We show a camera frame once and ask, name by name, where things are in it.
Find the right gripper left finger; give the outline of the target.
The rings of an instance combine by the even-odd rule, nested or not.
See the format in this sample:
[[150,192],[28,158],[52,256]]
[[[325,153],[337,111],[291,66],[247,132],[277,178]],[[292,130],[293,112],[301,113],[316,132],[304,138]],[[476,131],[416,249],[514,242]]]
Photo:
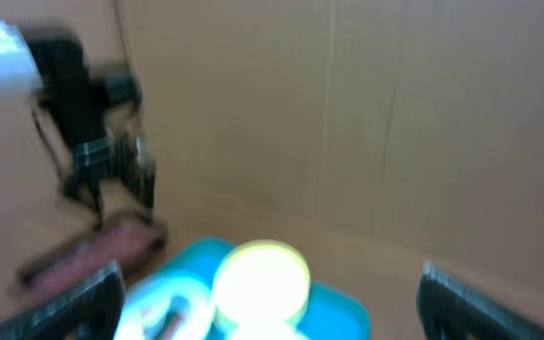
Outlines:
[[112,339],[126,288],[121,269],[109,263],[70,289],[0,324],[0,340]]

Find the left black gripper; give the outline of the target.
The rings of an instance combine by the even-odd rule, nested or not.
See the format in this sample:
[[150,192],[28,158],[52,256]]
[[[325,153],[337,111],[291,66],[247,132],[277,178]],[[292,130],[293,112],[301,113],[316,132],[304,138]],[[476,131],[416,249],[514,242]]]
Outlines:
[[100,183],[118,179],[136,198],[152,198],[156,160],[141,132],[142,94],[130,73],[59,83],[59,134],[73,157],[59,171],[64,195],[85,190],[99,198]]

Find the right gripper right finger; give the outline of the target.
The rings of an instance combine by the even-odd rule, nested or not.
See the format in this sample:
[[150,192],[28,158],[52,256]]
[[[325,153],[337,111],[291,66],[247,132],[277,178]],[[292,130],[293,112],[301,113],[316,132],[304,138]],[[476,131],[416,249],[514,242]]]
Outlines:
[[420,277],[416,311],[428,339],[544,339],[544,326],[430,262]]

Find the light blue plastic plate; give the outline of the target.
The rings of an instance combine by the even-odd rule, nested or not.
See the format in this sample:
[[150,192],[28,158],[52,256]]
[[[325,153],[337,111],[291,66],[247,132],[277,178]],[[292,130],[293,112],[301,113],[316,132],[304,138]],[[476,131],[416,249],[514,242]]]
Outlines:
[[205,339],[213,315],[211,288],[203,279],[181,271],[153,275],[127,292],[113,339]]

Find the yellow-green plastic plate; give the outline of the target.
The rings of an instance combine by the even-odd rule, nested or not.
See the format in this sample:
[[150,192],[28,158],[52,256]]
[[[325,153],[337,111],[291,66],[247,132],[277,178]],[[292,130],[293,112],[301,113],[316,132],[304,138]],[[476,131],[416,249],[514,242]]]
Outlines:
[[224,332],[269,324],[295,327],[308,308],[311,287],[309,265],[293,246],[272,239],[243,243],[214,273],[214,324]]

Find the white plastic plate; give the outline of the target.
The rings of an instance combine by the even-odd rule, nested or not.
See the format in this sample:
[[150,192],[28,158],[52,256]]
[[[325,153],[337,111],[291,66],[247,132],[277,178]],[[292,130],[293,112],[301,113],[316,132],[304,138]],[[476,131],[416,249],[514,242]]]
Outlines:
[[227,340],[310,340],[287,324],[241,326],[226,335]]

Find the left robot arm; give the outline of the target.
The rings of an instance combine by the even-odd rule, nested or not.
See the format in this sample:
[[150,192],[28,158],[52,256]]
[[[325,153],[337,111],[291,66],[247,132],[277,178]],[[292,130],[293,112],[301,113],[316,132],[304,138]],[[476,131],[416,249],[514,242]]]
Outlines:
[[92,69],[63,26],[0,21],[0,94],[19,87],[65,196],[97,206],[101,181],[119,179],[152,206],[156,161],[140,132],[142,91],[127,68]]

